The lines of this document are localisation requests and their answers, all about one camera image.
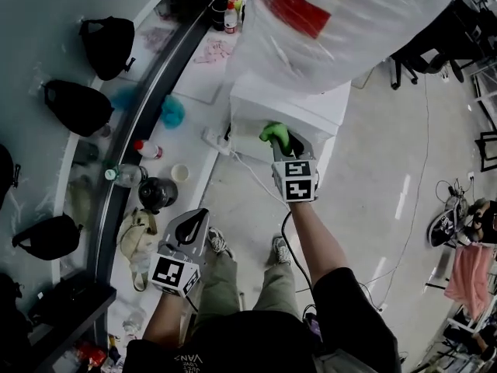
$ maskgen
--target khaki pants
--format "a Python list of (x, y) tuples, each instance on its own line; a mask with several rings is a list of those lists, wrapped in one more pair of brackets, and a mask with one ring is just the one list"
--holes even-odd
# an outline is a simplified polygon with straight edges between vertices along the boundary
[[(240, 311), (236, 287), (237, 263), (228, 254), (222, 253), (216, 256), (211, 269), (203, 286), (194, 330), (212, 318)], [(264, 285), (254, 311), (280, 311), (301, 318), (290, 264), (277, 264), (264, 273)]]

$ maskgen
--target power strip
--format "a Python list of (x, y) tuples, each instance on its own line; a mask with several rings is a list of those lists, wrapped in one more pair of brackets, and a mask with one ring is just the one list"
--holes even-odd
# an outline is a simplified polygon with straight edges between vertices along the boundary
[(212, 128), (205, 127), (203, 129), (202, 139), (222, 155), (230, 155), (231, 140), (226, 141), (222, 135), (212, 130)]

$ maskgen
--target white floor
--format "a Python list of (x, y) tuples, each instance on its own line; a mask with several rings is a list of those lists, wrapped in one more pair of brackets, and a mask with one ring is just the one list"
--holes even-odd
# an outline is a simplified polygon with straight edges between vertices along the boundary
[[(435, 75), (427, 75), (426, 83), (422, 75), (418, 85), (412, 85), (405, 76), (402, 80), (401, 88), (392, 90), (388, 67), (382, 64), (364, 89), (352, 88), (314, 207), (346, 251), (358, 281), (366, 283), (392, 270), (405, 248), (386, 300), (392, 274), (368, 287), (376, 305), (387, 305), (383, 317), (398, 338), (399, 350), (408, 352), (404, 364), (408, 371), (421, 359), (452, 305), (441, 290), (424, 285), (443, 260), (442, 254), (448, 253), (426, 243), (428, 224), (443, 210), (435, 185), (438, 180), (453, 182), (458, 177), (466, 187), (467, 174), (474, 171), (474, 196), (495, 199), (497, 172), (479, 172), (474, 139), (480, 131), (491, 128), (478, 105), (468, 108), (472, 97), (468, 80), (461, 85), (452, 74), (448, 83)], [(429, 153), (418, 195), (426, 157), (427, 101)], [(276, 193), (269, 166), (242, 158)], [(443, 184), (439, 195), (447, 196)], [(472, 201), (471, 191), (467, 198)], [(238, 287), (250, 309), (260, 292), (270, 240), (280, 230), (286, 210), (242, 164), (228, 157), (219, 158), (203, 206), (210, 209), (211, 224), (224, 232), (236, 253)], [(304, 263), (292, 223), (287, 234)], [(294, 273), (297, 290), (305, 289), (305, 280), (296, 267)], [(442, 283), (443, 269), (435, 276)], [(297, 300), (301, 309), (311, 304), (310, 291), (298, 293)]]

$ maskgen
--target black t-shirt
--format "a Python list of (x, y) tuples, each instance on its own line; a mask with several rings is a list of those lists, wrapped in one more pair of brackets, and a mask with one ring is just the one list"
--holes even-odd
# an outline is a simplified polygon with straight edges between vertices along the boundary
[[(339, 268), (313, 290), (323, 342), (378, 373), (401, 371), (397, 340), (361, 291), (353, 272)], [(213, 319), (177, 350), (131, 341), (123, 373), (315, 371), (304, 324), (285, 312), (244, 311)]]
[(490, 200), (490, 207), (481, 216), (483, 243), (497, 243), (497, 232), (494, 229), (494, 215), (497, 214), (497, 203)]

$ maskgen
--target red cap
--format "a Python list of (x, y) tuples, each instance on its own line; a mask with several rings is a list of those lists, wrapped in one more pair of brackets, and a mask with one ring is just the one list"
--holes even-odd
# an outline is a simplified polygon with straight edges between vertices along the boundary
[(133, 148), (135, 151), (139, 151), (140, 149), (143, 148), (144, 142), (143, 140), (136, 140), (133, 144)]

